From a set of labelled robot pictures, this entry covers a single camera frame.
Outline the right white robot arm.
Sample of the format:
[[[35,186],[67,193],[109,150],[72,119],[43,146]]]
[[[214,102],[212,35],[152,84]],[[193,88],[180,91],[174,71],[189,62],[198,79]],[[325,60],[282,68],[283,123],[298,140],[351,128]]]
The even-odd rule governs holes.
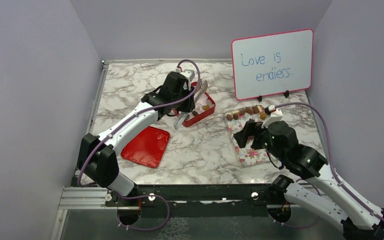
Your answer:
[[[328,160],[312,147],[299,143],[296,131],[285,121],[269,126],[248,121],[233,134],[239,148],[253,137],[252,149],[264,149],[284,168],[321,190],[329,199],[305,190],[285,175],[279,175],[268,190],[269,199],[299,205],[342,231],[347,240],[384,240],[384,208],[362,197],[331,170]]]

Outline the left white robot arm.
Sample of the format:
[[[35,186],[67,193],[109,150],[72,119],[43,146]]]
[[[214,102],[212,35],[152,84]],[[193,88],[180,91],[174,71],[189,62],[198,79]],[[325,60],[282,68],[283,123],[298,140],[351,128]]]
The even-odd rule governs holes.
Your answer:
[[[118,155],[125,146],[147,127],[155,124],[173,109],[190,112],[195,106],[196,88],[191,85],[193,70],[171,71],[164,83],[145,94],[138,105],[116,125],[93,135],[86,134],[80,144],[77,168],[80,173],[77,185],[81,186],[83,175],[91,178],[98,186],[118,193],[124,205],[137,200],[136,184],[119,170]]]

